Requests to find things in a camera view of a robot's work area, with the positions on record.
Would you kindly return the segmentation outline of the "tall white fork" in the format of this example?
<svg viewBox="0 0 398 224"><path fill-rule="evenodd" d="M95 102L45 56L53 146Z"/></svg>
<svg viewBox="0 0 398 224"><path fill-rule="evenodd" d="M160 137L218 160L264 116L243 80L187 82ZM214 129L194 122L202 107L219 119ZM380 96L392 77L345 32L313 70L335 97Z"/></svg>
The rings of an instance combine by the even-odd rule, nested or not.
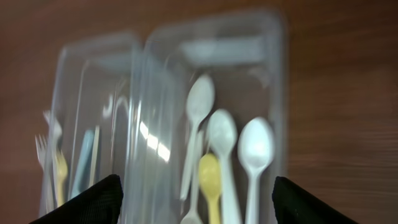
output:
<svg viewBox="0 0 398 224"><path fill-rule="evenodd" d="M38 161L42 167L43 173L45 173L45 158L47 151L47 139L43 135L35 136L35 144L37 150ZM46 213L49 213L53 210L53 193L52 193L52 184L50 183L50 179L46 183L46 193L45 193L45 206Z"/></svg>

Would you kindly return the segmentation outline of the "bent white fork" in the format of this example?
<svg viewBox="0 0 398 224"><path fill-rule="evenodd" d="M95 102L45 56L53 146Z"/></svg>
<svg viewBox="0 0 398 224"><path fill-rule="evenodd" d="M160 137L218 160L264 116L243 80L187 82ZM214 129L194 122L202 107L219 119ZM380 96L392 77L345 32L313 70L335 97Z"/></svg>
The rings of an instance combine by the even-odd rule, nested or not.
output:
<svg viewBox="0 0 398 224"><path fill-rule="evenodd" d="M62 128L60 123L56 118L52 116L52 112L50 110L44 111L44 118L49 125L49 140L47 144L47 152L51 153L51 164L52 164L52 176L53 176L53 191L54 191L54 199L55 206L54 208L60 207L64 203L62 190L60 187L60 176L58 175L60 172L59 161L58 161L58 140L62 136Z"/></svg>

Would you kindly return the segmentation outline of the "light blue fork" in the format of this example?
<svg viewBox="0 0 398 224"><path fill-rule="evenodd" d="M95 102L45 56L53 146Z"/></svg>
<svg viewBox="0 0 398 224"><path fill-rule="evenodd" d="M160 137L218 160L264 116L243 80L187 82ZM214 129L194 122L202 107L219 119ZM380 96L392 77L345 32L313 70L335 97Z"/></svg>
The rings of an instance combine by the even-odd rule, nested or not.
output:
<svg viewBox="0 0 398 224"><path fill-rule="evenodd" d="M86 190L86 179L88 163L91 158L91 151L94 141L94 131L92 129L87 129L83 137L83 142L81 145L80 156L78 158L78 164L76 167L75 178L73 182L71 198L76 197Z"/></svg>

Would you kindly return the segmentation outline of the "white spoon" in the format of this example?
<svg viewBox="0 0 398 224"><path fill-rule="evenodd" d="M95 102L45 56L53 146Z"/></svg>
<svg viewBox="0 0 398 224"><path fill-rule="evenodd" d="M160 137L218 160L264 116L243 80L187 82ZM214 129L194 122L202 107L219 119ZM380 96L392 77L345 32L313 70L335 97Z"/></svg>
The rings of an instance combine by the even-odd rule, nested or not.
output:
<svg viewBox="0 0 398 224"><path fill-rule="evenodd" d="M188 213L182 218L180 224L203 224L197 209L200 190L200 184L198 180L198 163L203 153L203 135L204 131L199 131L195 140L192 181L190 189L190 208Z"/></svg>
<svg viewBox="0 0 398 224"><path fill-rule="evenodd" d="M270 124L262 117L248 122L238 141L238 159L248 176L245 223L259 222L261 174L274 160L275 143Z"/></svg>
<svg viewBox="0 0 398 224"><path fill-rule="evenodd" d="M231 164L231 154L237 139L237 129L231 114L225 109L216 110L208 122L208 143L220 162L221 213L225 224L242 223Z"/></svg>
<svg viewBox="0 0 398 224"><path fill-rule="evenodd" d="M215 101L215 88L211 77L203 74L193 84L187 96L186 114L192 130L188 140L187 154L183 167L180 200L187 198L189 184L192 176L195 140L200 123L208 116Z"/></svg>

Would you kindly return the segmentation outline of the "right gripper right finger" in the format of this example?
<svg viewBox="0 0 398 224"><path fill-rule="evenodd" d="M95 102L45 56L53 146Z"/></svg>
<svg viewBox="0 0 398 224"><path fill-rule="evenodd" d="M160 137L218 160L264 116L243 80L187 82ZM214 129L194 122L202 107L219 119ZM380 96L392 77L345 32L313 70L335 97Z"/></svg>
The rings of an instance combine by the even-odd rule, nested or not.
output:
<svg viewBox="0 0 398 224"><path fill-rule="evenodd" d="M278 224L356 224L286 177L275 178L272 201Z"/></svg>

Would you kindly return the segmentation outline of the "cream white fork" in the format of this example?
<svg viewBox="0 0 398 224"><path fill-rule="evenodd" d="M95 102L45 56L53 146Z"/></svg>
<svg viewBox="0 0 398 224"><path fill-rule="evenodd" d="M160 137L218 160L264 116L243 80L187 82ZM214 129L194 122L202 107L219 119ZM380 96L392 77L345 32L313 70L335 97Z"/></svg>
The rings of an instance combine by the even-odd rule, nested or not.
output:
<svg viewBox="0 0 398 224"><path fill-rule="evenodd" d="M91 187L95 181L99 136L100 136L100 127L96 126L94 140L93 140L92 154L91 154L90 179L89 179L89 184L88 184L89 187Z"/></svg>

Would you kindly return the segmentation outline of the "yellow fork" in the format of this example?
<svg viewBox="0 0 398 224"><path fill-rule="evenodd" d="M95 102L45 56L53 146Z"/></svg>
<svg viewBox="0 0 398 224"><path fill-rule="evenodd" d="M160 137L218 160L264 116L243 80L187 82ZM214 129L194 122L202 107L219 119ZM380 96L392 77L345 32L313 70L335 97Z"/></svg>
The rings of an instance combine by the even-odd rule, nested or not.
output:
<svg viewBox="0 0 398 224"><path fill-rule="evenodd" d="M68 176L68 165L62 151L56 151L55 163L57 168L55 190L57 207L62 206L65 203L63 185Z"/></svg>

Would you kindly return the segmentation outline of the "yellow-green spoon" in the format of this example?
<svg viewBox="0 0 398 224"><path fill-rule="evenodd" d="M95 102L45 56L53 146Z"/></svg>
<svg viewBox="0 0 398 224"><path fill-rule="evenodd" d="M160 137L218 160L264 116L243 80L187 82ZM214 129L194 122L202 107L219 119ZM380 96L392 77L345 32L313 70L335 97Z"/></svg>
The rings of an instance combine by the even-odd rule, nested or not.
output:
<svg viewBox="0 0 398 224"><path fill-rule="evenodd" d="M205 154L200 159L198 174L200 189L208 206L208 223L220 224L221 174L218 159L214 154Z"/></svg>

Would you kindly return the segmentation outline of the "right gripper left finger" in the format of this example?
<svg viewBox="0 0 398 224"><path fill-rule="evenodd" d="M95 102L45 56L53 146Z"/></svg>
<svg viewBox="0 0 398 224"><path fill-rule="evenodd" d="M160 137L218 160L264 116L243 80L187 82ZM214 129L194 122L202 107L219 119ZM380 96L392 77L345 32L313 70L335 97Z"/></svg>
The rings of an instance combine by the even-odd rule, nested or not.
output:
<svg viewBox="0 0 398 224"><path fill-rule="evenodd" d="M111 174L30 224L117 224L123 197L120 176Z"/></svg>

